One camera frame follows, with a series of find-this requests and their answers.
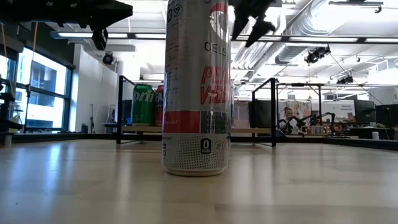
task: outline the celsius logo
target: celsius logo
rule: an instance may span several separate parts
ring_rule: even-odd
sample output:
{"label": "celsius logo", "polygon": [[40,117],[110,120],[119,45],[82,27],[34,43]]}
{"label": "celsius logo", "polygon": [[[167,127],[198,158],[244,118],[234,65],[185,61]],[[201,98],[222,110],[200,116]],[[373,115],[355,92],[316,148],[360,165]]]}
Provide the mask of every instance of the celsius logo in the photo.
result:
{"label": "celsius logo", "polygon": [[216,3],[210,9],[210,24],[216,34],[225,42],[229,42],[228,5]]}

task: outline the green soda can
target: green soda can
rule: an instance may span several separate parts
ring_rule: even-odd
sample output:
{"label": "green soda can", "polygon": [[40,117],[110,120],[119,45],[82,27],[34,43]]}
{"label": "green soda can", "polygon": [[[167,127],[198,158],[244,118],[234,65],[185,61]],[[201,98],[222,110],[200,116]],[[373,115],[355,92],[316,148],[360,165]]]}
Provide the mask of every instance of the green soda can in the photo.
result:
{"label": "green soda can", "polygon": [[150,126],[155,116],[155,91],[150,85],[137,84],[134,87],[132,103],[132,124],[135,126]]}

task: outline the silver can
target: silver can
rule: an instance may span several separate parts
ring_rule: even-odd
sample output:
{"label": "silver can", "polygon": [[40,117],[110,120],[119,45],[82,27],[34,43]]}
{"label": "silver can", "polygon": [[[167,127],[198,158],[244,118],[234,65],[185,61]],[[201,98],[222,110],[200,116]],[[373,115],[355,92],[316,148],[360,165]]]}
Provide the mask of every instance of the silver can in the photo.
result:
{"label": "silver can", "polygon": [[231,140],[227,0],[171,0],[167,12],[162,164],[176,175],[217,175]]}

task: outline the security camera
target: security camera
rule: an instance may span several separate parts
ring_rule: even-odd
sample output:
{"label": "security camera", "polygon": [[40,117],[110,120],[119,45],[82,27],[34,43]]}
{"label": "security camera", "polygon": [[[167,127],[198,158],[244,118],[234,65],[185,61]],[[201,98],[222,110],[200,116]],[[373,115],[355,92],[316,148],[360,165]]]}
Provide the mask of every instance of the security camera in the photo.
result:
{"label": "security camera", "polygon": [[105,65],[113,65],[116,62],[113,57],[113,52],[106,52],[102,62],[104,62]]}

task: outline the black cable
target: black cable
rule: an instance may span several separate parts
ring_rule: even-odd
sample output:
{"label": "black cable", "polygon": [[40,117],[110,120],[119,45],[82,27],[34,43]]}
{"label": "black cable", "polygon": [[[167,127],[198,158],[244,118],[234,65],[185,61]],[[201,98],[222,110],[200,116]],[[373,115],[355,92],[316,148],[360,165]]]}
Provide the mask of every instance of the black cable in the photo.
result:
{"label": "black cable", "polygon": [[[347,74],[349,77],[352,77],[352,76],[340,65],[340,63],[338,63],[338,61],[334,58],[334,56],[333,56],[332,54],[330,54],[330,56],[331,56],[331,57],[333,58],[333,60],[338,64],[338,66],[340,66],[340,68],[343,70],[343,72],[345,72],[345,74]],[[379,99],[377,99],[376,97],[374,97],[374,96],[370,93],[369,90],[363,88],[363,86],[361,86],[358,82],[356,82],[355,79],[354,79],[354,77],[352,77],[352,78],[353,78],[354,82],[355,82],[359,87],[361,87],[363,90],[365,90],[369,95],[371,95],[371,97],[373,97],[373,98],[374,98],[375,100],[377,100],[381,105],[384,106],[384,104],[381,103],[381,101],[380,101]]]}

